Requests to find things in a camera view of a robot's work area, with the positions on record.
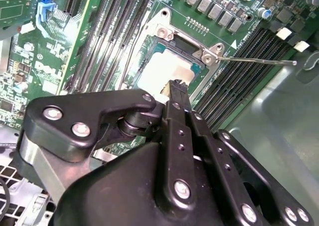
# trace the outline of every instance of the green circuit board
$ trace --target green circuit board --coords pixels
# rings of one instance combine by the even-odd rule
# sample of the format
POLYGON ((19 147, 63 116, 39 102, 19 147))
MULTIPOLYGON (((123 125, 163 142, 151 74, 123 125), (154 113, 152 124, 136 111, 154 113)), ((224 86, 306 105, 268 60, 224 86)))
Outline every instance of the green circuit board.
MULTIPOLYGON (((68 91, 68 87, 77 70, 81 52, 88 40, 89 33, 93 30, 94 23, 99 21, 95 16, 101 1, 81 0, 77 13, 72 15, 65 12, 67 0, 52 0, 56 6, 53 11, 46 12, 47 19, 41 23, 49 37, 45 38, 38 28, 11 37, 7 71, 0 74, 0 122, 2 124, 20 129, 26 105, 30 100, 71 93, 68 91)), ((303 40, 307 40, 317 29, 316 22, 319 10, 317 7, 306 4, 305 0, 207 0, 209 6, 206 9, 200 8, 202 1, 150 0, 147 5, 147 21, 166 7, 171 12, 170 24, 172 26, 205 47, 223 43, 225 46, 224 56, 235 55, 261 22, 272 23, 276 21, 279 24, 278 27, 292 28, 292 25, 298 21, 299 24, 303 25, 303 29, 294 32, 293 35, 297 35, 303 40), (218 5, 222 12, 214 19, 210 16, 213 5, 218 5), (269 9, 272 13, 267 20, 258 15, 258 10, 262 7, 269 9), (226 14, 229 19, 223 19, 222 16, 226 14), (240 24, 238 28, 231 28, 234 21, 240 24)), ((0 26, 7 27, 19 22, 26 23, 28 20, 31 20, 35 26, 38 2, 41 0, 0 0, 0 26)), ((136 36, 137 33, 133 35, 129 47, 118 62, 109 90, 116 89, 130 47, 136 40, 136 36)), ((141 48, 137 49, 135 60, 124 81, 126 85, 132 84, 155 40, 156 37, 148 36, 141 48)), ((285 58, 288 59, 295 52, 292 50, 285 58)), ((104 52, 101 51, 99 60, 93 65, 92 74, 88 79, 89 84, 93 81, 94 72, 97 71, 98 62, 103 54, 104 52)), ((226 64, 227 62, 220 63, 219 69, 208 84, 203 87, 192 105, 196 105, 198 100, 202 98, 206 92, 205 89, 219 76, 226 64)), ((107 75, 109 65, 107 64, 104 69, 101 82, 107 75)), ((198 87, 207 72, 208 70, 204 68, 197 74, 189 86, 190 92, 198 87)), ((265 85, 269 79, 270 77, 265 77, 262 85, 265 85)), ((250 97, 256 95, 259 90, 253 91, 250 97)), ((131 144, 117 144, 116 147, 110 148, 110 152, 119 155, 142 141, 142 138, 138 138, 131 144)))

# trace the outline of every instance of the pcie slot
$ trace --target pcie slot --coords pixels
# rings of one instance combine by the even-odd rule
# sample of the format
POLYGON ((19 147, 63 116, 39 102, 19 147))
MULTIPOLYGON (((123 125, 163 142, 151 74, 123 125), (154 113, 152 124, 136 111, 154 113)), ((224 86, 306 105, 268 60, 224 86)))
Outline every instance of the pcie slot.
POLYGON ((66 0, 63 12, 70 16, 75 16, 80 8, 82 0, 66 0))

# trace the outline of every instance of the black plastic arm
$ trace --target black plastic arm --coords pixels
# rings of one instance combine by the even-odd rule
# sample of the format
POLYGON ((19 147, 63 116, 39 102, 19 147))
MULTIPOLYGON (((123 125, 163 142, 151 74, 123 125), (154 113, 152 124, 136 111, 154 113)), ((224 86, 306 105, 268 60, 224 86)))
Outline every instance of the black plastic arm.
POLYGON ((108 139, 105 144, 125 141, 115 126, 120 117, 130 112, 150 112, 155 106, 156 101, 140 89, 37 98, 26 109, 23 128, 33 143, 66 161, 80 162, 89 157, 103 138, 108 139), (49 107, 59 109, 62 118, 44 117, 43 111, 49 107), (75 135, 72 126, 76 123, 86 124, 90 134, 75 135))

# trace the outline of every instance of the cable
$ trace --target cable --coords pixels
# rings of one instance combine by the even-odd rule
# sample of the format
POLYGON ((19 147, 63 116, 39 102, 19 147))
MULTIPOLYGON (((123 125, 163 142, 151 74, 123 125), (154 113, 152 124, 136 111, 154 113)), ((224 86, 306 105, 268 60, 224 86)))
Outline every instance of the cable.
POLYGON ((8 212, 9 210, 9 206, 10 206, 10 192, 9 192, 9 188, 8 186, 6 185, 6 183, 3 181, 3 179, 0 178, 0 184, 2 185, 3 187, 3 190, 4 190, 4 195, 5 195, 5 207, 4 209, 2 210, 2 213, 0 215, 0 222, 3 220, 5 214, 8 212))

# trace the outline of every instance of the screw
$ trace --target screw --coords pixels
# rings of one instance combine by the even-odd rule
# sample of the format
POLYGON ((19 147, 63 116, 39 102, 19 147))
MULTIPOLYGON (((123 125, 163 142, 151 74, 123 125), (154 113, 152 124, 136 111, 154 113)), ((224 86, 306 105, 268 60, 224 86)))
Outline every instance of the screw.
POLYGON ((211 62, 211 57, 210 56, 206 56, 205 57, 205 62, 208 64, 211 62))
POLYGON ((195 113, 195 117, 197 120, 201 120, 201 116, 198 113, 195 113))
POLYGON ((189 198, 190 196, 189 187, 183 181, 177 180, 174 184, 174 189, 180 198, 182 199, 189 198))
POLYGON ((72 132, 79 137, 87 137, 90 135, 90 128, 84 123, 76 123, 72 126, 72 132))
POLYGON ((152 101, 151 96, 150 96, 150 95, 148 95, 148 94, 143 94, 143 98, 144 98, 146 101, 149 101, 149 102, 151 102, 151 101, 152 101))
POLYGON ((243 211, 246 219, 248 219, 250 222, 254 223, 257 221, 257 216, 249 205, 243 204, 241 210, 243 211))
POLYGON ((288 217, 292 220, 292 221, 297 221, 297 216, 295 215, 295 213, 288 207, 285 207, 285 211, 286 214, 288 215, 288 217))
POLYGON ((225 137, 226 140, 230 140, 230 136, 227 133, 223 132, 222 135, 225 137))
POLYGON ((298 209, 298 213, 303 221, 309 222, 309 218, 306 215, 305 211, 303 211, 302 209, 298 209))
POLYGON ((59 120, 63 116, 62 112, 59 109, 53 107, 46 108, 43 111, 43 115, 49 120, 59 120))
POLYGON ((173 106, 174 106, 177 110, 180 110, 180 106, 179 106, 179 104, 177 104, 176 102, 173 103, 173 106))

